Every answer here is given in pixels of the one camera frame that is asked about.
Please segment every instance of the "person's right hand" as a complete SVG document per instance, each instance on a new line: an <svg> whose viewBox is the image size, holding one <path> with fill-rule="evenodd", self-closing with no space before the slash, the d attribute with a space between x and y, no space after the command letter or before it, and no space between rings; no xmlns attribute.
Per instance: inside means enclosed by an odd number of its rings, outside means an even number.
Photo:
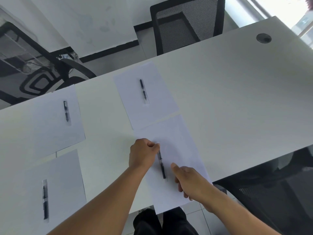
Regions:
<svg viewBox="0 0 313 235"><path fill-rule="evenodd" d="M191 167L178 167L172 163L171 168L175 182L178 183L178 190L184 192L184 197L202 203L211 212L211 204L219 196L220 191Z"/></svg>

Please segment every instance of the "person's leg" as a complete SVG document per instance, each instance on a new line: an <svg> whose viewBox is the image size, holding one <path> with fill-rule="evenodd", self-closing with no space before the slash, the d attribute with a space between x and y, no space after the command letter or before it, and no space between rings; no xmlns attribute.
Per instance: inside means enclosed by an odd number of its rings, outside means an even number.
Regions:
<svg viewBox="0 0 313 235"><path fill-rule="evenodd" d="M163 213L163 235L198 235L187 221L186 214L177 207Z"/></svg>
<svg viewBox="0 0 313 235"><path fill-rule="evenodd" d="M146 209L138 214L133 222L134 235L162 235L159 219L152 209Z"/></svg>

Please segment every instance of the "white wall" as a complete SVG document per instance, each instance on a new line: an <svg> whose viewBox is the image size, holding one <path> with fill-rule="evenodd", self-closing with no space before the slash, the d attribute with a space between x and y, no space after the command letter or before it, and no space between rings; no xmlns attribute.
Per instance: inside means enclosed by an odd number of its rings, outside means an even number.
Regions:
<svg viewBox="0 0 313 235"><path fill-rule="evenodd" d="M133 25L151 21L150 7L166 0L126 0Z"/></svg>
<svg viewBox="0 0 313 235"><path fill-rule="evenodd" d="M32 0L78 56L137 40L126 0Z"/></svg>
<svg viewBox="0 0 313 235"><path fill-rule="evenodd" d="M16 21L15 25L49 52L69 46L31 0L0 0L0 8L12 19L3 12L0 12L1 16L7 21Z"/></svg>

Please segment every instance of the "chair armrest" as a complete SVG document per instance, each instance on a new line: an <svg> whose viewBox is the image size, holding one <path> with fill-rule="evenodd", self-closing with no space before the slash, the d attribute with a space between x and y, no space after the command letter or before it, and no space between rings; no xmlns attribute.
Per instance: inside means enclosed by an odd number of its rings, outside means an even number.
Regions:
<svg viewBox="0 0 313 235"><path fill-rule="evenodd" d="M94 74L92 71L90 71L88 68L84 67L83 65L71 60L71 59L61 59L63 63L67 64L71 68L74 68L78 71L80 71L82 74L84 74L89 79L96 77L96 74Z"/></svg>

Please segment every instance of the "black mesh chair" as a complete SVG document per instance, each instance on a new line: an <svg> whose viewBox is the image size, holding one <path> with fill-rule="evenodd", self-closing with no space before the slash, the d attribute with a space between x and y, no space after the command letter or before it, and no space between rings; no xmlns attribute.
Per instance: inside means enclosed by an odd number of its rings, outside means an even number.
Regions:
<svg viewBox="0 0 313 235"><path fill-rule="evenodd" d="M77 69L88 78L96 75L71 59L54 57L10 22L0 27L0 99L15 105L85 79L68 76Z"/></svg>
<svg viewBox="0 0 313 235"><path fill-rule="evenodd" d="M283 235L313 232L313 157L294 152L281 169L269 161L214 182L232 193L252 214Z"/></svg>
<svg viewBox="0 0 313 235"><path fill-rule="evenodd" d="M225 0L168 0L150 7L157 55L223 32Z"/></svg>

